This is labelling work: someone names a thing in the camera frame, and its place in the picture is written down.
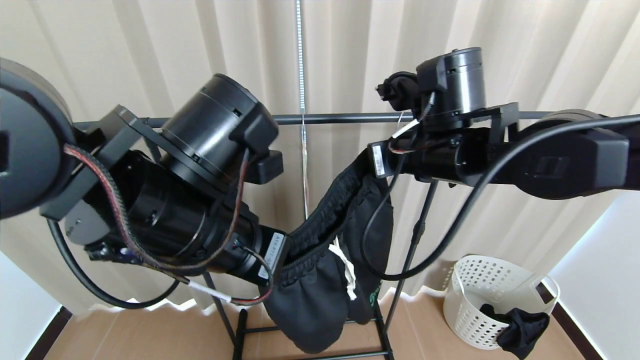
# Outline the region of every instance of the black cloth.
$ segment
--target black cloth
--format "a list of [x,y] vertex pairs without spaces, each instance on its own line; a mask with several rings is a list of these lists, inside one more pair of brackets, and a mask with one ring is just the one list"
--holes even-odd
[[489,304],[482,305],[480,311],[494,320],[509,324],[498,335],[496,342],[503,350],[513,353],[520,360],[529,355],[549,326],[549,315],[545,313],[530,314],[516,307],[506,314],[496,314]]
[[[335,178],[309,219],[290,234],[285,265],[264,302],[280,330],[306,353],[322,352],[338,340],[348,318],[367,323],[373,317],[381,281],[362,263],[360,238],[388,184],[371,174],[363,152]],[[388,201],[367,235],[367,254],[379,270],[387,267],[392,230],[393,209]],[[354,265],[354,301],[347,294],[344,263],[328,250],[336,236]]]

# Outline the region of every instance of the laundry basket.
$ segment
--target laundry basket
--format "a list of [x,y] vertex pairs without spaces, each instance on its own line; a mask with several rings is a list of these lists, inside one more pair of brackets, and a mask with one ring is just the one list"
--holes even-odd
[[[556,297],[545,303],[536,290],[543,280],[554,286]],[[508,324],[480,312],[491,304],[496,313],[506,314],[514,307],[528,313],[547,313],[556,305],[560,287],[546,275],[534,274],[504,260],[469,255],[454,266],[444,300],[447,324],[464,342],[484,350],[498,348],[497,336]]]

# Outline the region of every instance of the label sticker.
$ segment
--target label sticker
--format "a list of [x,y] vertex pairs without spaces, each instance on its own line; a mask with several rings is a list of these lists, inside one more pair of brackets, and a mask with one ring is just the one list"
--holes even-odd
[[371,150],[373,150],[373,162],[376,164],[376,175],[382,176],[385,174],[385,166],[382,164],[382,150],[380,150],[380,145],[371,147]]
[[[280,249],[282,248],[283,244],[284,244],[284,235],[273,233],[273,236],[271,237],[271,243],[269,244],[269,248],[267,249],[267,254],[264,256],[264,260],[269,265],[269,268],[271,269],[271,271],[273,271],[273,265],[275,264],[276,257],[278,256],[278,253],[280,252]],[[265,280],[269,279],[269,273],[267,272],[267,269],[264,268],[264,265],[260,267],[258,276]]]

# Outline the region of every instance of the floor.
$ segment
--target floor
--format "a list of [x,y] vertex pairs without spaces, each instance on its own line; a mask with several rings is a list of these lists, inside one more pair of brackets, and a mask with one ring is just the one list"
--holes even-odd
[[[381,302],[386,314],[392,294]],[[228,312],[235,326],[237,311]],[[270,326],[273,322],[263,307],[249,310],[248,327]],[[505,359],[516,357],[502,350],[478,350],[456,337],[442,315],[442,299],[419,293],[403,294],[389,339],[397,360],[414,359]],[[323,355],[377,351],[380,341],[375,324],[346,325],[339,341]],[[197,307],[185,311],[171,305],[153,311],[94,310],[82,318],[73,317],[49,351],[46,360],[73,359],[229,359],[232,345],[216,311]],[[244,359],[301,359],[301,353],[281,332],[247,335]],[[383,357],[368,359],[382,360]],[[583,359],[560,325],[552,318],[550,327],[527,360]]]

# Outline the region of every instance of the beige curtain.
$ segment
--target beige curtain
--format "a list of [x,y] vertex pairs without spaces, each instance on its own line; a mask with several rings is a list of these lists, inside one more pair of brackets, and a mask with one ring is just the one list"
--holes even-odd
[[[482,46],[488,104],[521,110],[640,111],[640,1],[307,0],[302,1],[309,113],[390,111],[374,86],[398,70],[454,48]],[[298,113],[300,88],[293,0],[95,0],[0,2],[0,55],[31,67],[64,96],[74,121],[101,118],[115,104],[141,117],[169,117],[215,72],[249,88],[275,114]],[[310,207],[332,179],[395,124],[308,127]],[[281,127],[273,148],[285,174],[249,186],[245,201],[261,222],[286,231],[303,219],[300,127]],[[393,193],[396,226],[388,270],[397,272],[428,185],[410,177]],[[417,263],[446,232],[470,188],[440,186]],[[547,201],[492,186],[434,266],[407,283],[440,286],[440,271],[469,253],[548,272],[611,203],[615,193]],[[58,254],[36,212],[1,224],[0,250],[71,311],[97,302]],[[121,299],[146,300],[170,284],[125,265],[92,263],[87,273]],[[218,287],[255,287],[216,275]],[[206,296],[179,288],[170,300]]]

